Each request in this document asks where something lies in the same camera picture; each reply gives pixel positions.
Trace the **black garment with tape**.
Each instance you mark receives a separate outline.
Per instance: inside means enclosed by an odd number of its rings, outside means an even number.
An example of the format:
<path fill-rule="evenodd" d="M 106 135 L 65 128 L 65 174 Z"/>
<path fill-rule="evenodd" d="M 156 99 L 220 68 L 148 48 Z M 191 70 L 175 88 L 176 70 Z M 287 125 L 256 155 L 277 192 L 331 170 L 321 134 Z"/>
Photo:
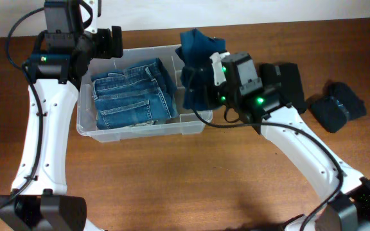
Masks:
<path fill-rule="evenodd" d="M 299 114 L 307 110 L 299 67 L 291 62 L 265 63 L 259 66 L 264 86 L 280 84 L 281 93 L 297 109 Z"/>

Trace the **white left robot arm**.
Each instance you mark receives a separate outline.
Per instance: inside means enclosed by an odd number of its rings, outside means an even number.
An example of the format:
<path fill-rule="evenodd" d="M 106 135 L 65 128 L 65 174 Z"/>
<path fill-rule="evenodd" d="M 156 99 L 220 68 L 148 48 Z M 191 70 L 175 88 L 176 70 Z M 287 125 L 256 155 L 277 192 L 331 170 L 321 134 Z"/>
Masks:
<path fill-rule="evenodd" d="M 119 26 L 72 34 L 42 31 L 21 65 L 30 111 L 11 193 L 0 195 L 0 220 L 12 230 L 97 230 L 84 198 L 67 195 L 66 152 L 81 80 L 93 58 L 123 55 Z"/>

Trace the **dark blue jeans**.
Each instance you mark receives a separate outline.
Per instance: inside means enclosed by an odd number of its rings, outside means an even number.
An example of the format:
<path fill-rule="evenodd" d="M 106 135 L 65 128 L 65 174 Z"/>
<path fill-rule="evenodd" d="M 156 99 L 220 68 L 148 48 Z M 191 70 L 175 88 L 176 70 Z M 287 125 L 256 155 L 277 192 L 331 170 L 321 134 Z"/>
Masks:
<path fill-rule="evenodd" d="M 176 85 L 159 58 L 91 77 L 100 130 L 179 116 Z"/>

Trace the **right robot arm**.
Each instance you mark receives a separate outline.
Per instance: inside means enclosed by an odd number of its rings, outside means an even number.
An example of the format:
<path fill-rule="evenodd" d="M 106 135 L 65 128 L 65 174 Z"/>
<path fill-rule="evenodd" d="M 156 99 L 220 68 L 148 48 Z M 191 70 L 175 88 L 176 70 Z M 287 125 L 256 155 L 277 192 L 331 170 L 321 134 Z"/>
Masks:
<path fill-rule="evenodd" d="M 236 111 L 239 126 L 251 126 L 277 146 L 304 175 L 320 199 L 309 214 L 281 230 L 370 231 L 370 179 L 312 132 L 279 86 L 263 86 L 246 52 L 210 56 L 216 100 Z"/>

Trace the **clear plastic storage bin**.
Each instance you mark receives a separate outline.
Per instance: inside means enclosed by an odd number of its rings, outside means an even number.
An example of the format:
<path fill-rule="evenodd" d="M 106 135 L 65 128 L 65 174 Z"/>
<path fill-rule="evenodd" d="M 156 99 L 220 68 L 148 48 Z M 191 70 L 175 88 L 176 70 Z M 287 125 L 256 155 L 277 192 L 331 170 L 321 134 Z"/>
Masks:
<path fill-rule="evenodd" d="M 82 77 L 82 85 L 78 96 L 76 129 L 80 135 L 91 137 L 98 142 L 116 142 L 123 139 L 136 139 L 159 135 L 189 135 L 201 133 L 205 124 L 198 120 L 192 110 L 182 107 L 185 87 L 181 82 L 181 72 L 184 62 L 177 56 L 175 50 L 180 45 L 141 47 L 125 49 L 121 58 L 93 59 L 87 73 Z M 159 58 L 168 71 L 172 82 L 176 85 L 175 104 L 179 116 L 165 123 L 149 126 L 124 127 L 111 130 L 100 130 L 96 126 L 97 111 L 93 98 L 91 76 L 101 73 L 125 69 L 140 61 Z"/>

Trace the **light blue jeans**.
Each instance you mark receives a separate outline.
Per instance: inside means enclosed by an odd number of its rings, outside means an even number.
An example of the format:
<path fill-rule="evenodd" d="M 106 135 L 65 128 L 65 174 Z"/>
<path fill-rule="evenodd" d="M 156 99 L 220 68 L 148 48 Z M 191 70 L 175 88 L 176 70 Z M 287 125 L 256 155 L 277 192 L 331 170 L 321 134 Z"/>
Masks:
<path fill-rule="evenodd" d="M 137 123 L 137 124 L 129 125 L 129 126 L 127 126 L 127 128 L 134 128 L 134 127 L 141 127 L 141 126 L 154 126 L 154 125 L 161 125 L 161 124 L 165 124 L 165 123 L 166 123 L 166 120 L 147 121 L 147 122 L 143 122 L 143 123 Z"/>

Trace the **teal blue garment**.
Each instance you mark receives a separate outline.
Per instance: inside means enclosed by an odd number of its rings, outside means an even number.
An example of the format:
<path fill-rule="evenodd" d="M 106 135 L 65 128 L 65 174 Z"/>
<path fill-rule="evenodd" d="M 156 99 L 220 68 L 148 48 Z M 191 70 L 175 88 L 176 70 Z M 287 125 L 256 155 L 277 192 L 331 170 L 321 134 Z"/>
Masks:
<path fill-rule="evenodd" d="M 198 111 L 216 110 L 222 104 L 216 99 L 213 90 L 214 78 L 210 56 L 226 51 L 226 40 L 210 38 L 198 29 L 180 34 L 181 47 L 175 50 L 184 62 L 181 82 L 186 88 L 183 107 Z"/>

